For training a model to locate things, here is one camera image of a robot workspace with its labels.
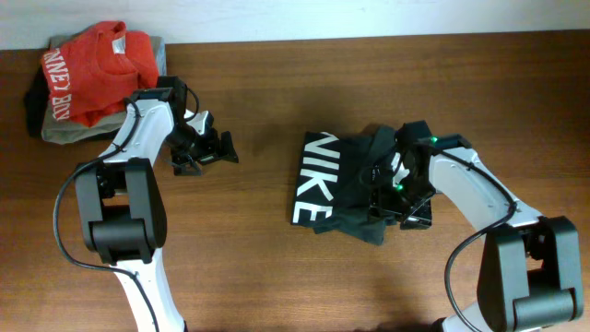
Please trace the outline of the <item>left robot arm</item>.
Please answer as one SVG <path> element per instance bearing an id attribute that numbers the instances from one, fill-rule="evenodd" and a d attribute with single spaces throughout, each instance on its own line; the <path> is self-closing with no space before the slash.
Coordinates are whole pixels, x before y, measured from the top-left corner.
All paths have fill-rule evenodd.
<path id="1" fill-rule="evenodd" d="M 100 270 L 117 276 L 140 331 L 184 331 L 163 264 L 167 214 L 154 164 L 171 150 L 176 176 L 199 176 L 216 161 L 239 157 L 230 132 L 218 132 L 208 111 L 186 107 L 195 93 L 179 78 L 158 77 L 124 102 L 125 119 L 98 158 L 74 175 L 84 244 Z"/>

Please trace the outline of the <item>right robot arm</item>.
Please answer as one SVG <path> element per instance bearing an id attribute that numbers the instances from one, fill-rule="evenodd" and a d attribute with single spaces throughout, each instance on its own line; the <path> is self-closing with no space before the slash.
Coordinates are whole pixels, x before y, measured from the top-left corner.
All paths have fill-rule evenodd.
<path id="1" fill-rule="evenodd" d="M 549 218 L 514 195 L 458 134 L 435 136 L 423 121 L 403 124 L 386 156 L 373 167 L 370 213 L 403 230 L 432 224 L 431 199 L 442 194 L 460 210 L 473 234 L 445 264 L 443 282 L 453 314 L 433 331 L 540 331 L 580 318 L 584 291 L 579 236 L 564 216 Z M 470 244 L 483 240 L 477 299 L 461 308 L 452 267 Z"/>

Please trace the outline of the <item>dark green t-shirt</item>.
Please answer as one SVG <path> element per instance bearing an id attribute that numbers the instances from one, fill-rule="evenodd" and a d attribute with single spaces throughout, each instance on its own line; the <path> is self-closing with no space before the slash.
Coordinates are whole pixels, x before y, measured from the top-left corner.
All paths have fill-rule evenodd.
<path id="1" fill-rule="evenodd" d="M 386 225 L 370 220 L 373 164 L 399 152 L 396 131 L 379 125 L 372 134 L 304 134 L 290 223 L 316 234 L 340 231 L 365 243 L 384 243 Z"/>

